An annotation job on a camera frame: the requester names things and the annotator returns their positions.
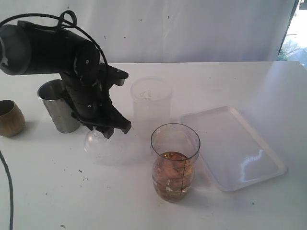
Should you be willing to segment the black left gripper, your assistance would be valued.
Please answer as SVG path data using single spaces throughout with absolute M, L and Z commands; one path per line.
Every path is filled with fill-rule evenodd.
M 98 132 L 110 139 L 114 128 L 127 134 L 131 121 L 112 105 L 110 89 L 106 85 L 107 75 L 105 64 L 86 70 L 80 76 L 73 71 L 60 73 L 75 117 L 86 126 L 96 126 Z

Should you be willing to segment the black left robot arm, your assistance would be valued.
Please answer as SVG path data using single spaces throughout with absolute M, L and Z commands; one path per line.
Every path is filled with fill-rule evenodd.
M 0 68 L 8 75 L 61 76 L 60 98 L 68 115 L 110 138 L 115 129 L 128 133 L 131 122 L 112 104 L 109 90 L 123 85 L 128 73 L 101 61 L 96 45 L 69 30 L 19 21 L 0 28 Z

